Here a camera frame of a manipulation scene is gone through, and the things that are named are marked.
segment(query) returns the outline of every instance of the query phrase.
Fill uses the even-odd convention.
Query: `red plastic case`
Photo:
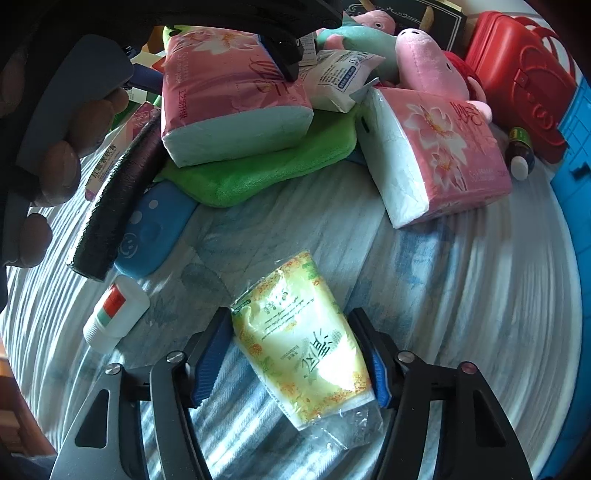
[[[550,40],[550,50],[543,38]],[[567,147],[558,124],[577,84],[572,57],[569,54],[568,73],[558,61],[551,38],[558,40],[553,31],[529,18],[483,12],[466,63],[482,81],[494,122],[505,128],[525,128],[536,152],[558,163]]]

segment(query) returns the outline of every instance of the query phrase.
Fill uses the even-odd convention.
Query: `gray handle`
[[[48,54],[51,42],[48,42]],[[41,95],[16,158],[16,165],[37,174],[38,162],[48,147],[62,140],[70,119],[85,102],[100,100],[133,75],[133,65],[113,40],[98,35],[85,35],[67,53]],[[35,66],[27,64],[27,83],[36,81]],[[9,191],[6,198],[2,229],[2,263],[18,259],[18,242],[30,203],[24,196]],[[0,278],[0,308],[7,302],[5,276]]]

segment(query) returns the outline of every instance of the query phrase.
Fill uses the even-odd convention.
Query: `blue plastic crate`
[[[557,475],[591,427],[591,89],[585,79],[558,129],[569,148],[551,184],[569,225],[579,266],[583,338],[573,400],[540,478]]]

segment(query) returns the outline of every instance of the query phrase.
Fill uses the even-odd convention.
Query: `black cylindrical pad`
[[[134,208],[167,159],[158,114],[117,161],[96,196],[68,256],[72,270],[87,278],[105,280]]]

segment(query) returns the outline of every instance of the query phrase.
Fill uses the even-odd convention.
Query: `peppa pig plush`
[[[316,32],[317,44],[320,50],[364,51],[384,57],[386,60],[375,69],[376,75],[383,82],[398,83],[395,30],[394,19],[382,10],[355,17],[343,14],[341,27]]]
[[[487,123],[491,122],[491,108],[486,104],[477,75],[459,57],[444,53],[429,34],[415,28],[402,30],[396,42],[396,56],[400,88],[468,101]]]

